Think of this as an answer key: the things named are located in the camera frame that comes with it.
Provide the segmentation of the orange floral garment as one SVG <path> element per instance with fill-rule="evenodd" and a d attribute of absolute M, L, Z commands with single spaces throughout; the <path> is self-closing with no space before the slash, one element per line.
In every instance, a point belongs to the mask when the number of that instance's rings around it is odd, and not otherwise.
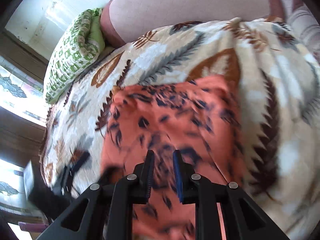
<path fill-rule="evenodd" d="M 172 156 L 225 185 L 243 183 L 237 85 L 221 75 L 160 86 L 128 86 L 112 98 L 101 169 L 112 181 L 155 154 L 149 202 L 133 208 L 133 233 L 149 239 L 194 239 L 195 207 L 177 196 Z"/>

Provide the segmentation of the stained glass window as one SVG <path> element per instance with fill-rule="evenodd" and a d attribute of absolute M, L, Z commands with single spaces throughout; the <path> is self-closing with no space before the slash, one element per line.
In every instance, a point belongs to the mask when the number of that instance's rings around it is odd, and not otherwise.
<path fill-rule="evenodd" d="M 39 164 L 48 107 L 27 75 L 1 57 L 1 159 L 19 167 Z"/>

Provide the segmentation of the pink bolster headboard cushion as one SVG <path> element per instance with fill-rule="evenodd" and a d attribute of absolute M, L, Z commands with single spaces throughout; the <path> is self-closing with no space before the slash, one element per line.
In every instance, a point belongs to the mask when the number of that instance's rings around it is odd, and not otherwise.
<path fill-rule="evenodd" d="M 167 25 L 268 16 L 285 18 L 281 0 L 110 0 L 100 24 L 107 41 L 119 48 Z"/>

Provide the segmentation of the green white patterned pillow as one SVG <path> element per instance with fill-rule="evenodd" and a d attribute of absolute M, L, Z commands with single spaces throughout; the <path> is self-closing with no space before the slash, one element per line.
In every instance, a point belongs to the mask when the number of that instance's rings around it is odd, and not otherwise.
<path fill-rule="evenodd" d="M 43 83 L 46 103 L 57 102 L 66 88 L 105 48 L 100 27 L 101 8 L 88 9 L 67 27 L 50 57 Z"/>

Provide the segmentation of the beige leaf-print blanket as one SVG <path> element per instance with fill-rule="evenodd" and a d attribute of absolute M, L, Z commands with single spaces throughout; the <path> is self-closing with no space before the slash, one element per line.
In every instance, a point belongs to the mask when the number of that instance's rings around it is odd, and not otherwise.
<path fill-rule="evenodd" d="M 160 86 L 221 75 L 237 85 L 244 178 L 239 184 L 289 239 L 319 223 L 319 63 L 276 18 L 185 22 L 151 30 L 92 67 L 51 107 L 41 175 L 53 186 L 82 152 L 79 196 L 103 172 L 112 98 L 134 85 Z"/>

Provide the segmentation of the striped beige cloth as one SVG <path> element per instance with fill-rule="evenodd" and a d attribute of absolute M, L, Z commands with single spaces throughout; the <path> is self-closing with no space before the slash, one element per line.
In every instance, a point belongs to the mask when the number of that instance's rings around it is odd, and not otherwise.
<path fill-rule="evenodd" d="M 319 62 L 319 24 L 302 0 L 293 0 L 287 23 Z"/>

